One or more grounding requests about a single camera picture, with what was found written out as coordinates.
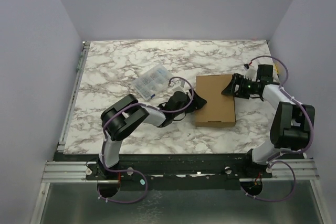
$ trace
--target bolt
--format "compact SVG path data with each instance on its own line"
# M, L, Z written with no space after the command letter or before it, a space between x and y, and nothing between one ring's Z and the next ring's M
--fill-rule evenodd
M92 170L91 170L90 168L87 168L87 169L85 170L85 174L86 174L86 175L91 175L91 174L92 174Z
M226 167L224 168L224 171L225 171L226 174L231 174L231 172L232 172L232 170L230 169L229 166L226 166Z
M132 172L132 171L133 171L133 168L132 168L132 167L129 167L127 170L129 170L129 172L127 172L127 174L131 176L131 175L133 174L133 172Z

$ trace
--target brown cardboard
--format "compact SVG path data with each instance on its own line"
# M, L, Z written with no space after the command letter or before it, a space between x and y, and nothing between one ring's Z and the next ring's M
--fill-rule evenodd
M232 74L196 77L196 92L207 104L196 111L195 126L225 128L236 125L234 97L221 94L231 79Z

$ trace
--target white wall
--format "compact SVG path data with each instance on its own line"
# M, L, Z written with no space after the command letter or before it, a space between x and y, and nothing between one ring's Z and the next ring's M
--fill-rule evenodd
M285 88L316 109L312 155L336 222L336 0L293 0L270 43L288 66Z
M270 39L292 0L61 0L83 40Z
M81 39L60 0L0 0L0 223L29 223Z

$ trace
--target clear plastic box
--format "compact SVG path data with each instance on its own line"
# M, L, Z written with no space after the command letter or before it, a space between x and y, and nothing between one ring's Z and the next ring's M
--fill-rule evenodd
M173 75L159 64L132 81L132 86L145 101L149 101L162 90L168 88L169 80L172 77Z

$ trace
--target marble surface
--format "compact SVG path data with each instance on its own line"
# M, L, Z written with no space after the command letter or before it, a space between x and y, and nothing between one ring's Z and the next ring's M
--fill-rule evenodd
M65 154L97 154L103 134L101 113L129 93L140 102L131 82L158 63L195 85L197 75L239 72L255 56L270 55L266 41L95 41L90 45ZM272 64L269 58L254 62ZM168 100L171 90L150 101ZM123 141L121 153L245 153L269 138L275 110L259 99L235 99L237 124L213 129L194 126L194 114L158 129L141 124Z

